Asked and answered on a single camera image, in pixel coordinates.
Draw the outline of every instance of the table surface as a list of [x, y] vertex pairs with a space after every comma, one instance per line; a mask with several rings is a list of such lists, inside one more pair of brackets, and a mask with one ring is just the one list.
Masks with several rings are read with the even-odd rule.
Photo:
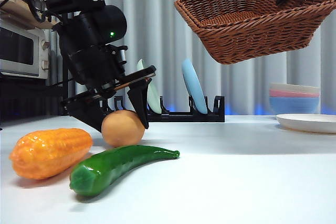
[[225, 123], [150, 123], [140, 142], [179, 150], [177, 160], [141, 166], [101, 195], [69, 189], [71, 168], [50, 179], [18, 177], [8, 156], [23, 135], [78, 127], [56, 116], [2, 124], [1, 223], [336, 223], [336, 135], [284, 129], [274, 116]]

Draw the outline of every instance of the microwave oven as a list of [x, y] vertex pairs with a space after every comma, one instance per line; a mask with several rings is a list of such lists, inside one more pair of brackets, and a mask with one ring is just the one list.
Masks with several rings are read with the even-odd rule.
[[8, 76], [48, 78], [48, 48], [44, 31], [26, 30], [0, 19], [0, 72]]

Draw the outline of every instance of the white bowl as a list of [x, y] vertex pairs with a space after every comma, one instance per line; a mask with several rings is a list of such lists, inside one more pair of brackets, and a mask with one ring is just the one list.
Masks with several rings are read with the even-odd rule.
[[299, 93], [320, 93], [320, 88], [293, 84], [283, 84], [283, 83], [271, 83], [269, 89], [289, 91], [289, 92], [299, 92]]

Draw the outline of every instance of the white plate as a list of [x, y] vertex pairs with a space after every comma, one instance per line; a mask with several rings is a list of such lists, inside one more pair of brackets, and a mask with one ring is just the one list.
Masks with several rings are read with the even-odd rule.
[[289, 129], [336, 133], [336, 115], [321, 114], [280, 114], [276, 115], [278, 122]]

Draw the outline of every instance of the stacked bowl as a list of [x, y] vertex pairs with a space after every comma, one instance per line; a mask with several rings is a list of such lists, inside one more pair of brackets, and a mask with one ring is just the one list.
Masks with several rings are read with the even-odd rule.
[[320, 88], [271, 83], [269, 103], [275, 114], [313, 114], [320, 102]]

